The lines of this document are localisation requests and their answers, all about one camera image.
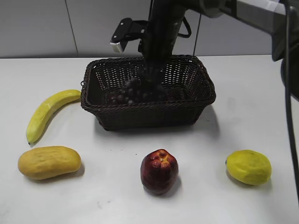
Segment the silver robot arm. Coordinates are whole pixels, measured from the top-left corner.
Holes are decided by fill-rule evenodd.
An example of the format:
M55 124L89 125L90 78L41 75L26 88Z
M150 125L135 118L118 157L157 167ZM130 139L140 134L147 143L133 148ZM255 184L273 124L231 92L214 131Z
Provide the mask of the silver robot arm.
M141 40L144 77L160 83L160 70L172 56L173 46L187 10L209 18L226 14L268 33L272 59L289 63L292 94L299 96L299 2L297 0L156 0Z

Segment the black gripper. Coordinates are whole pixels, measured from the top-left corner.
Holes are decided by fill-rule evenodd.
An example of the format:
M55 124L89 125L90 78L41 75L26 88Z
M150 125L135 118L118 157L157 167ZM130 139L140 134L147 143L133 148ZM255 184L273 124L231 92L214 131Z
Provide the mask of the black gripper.
M151 16L141 40L141 53L145 59L143 69L139 71L141 86L147 90L156 90L162 82L162 68L172 56L174 44L186 12L179 0L155 0Z

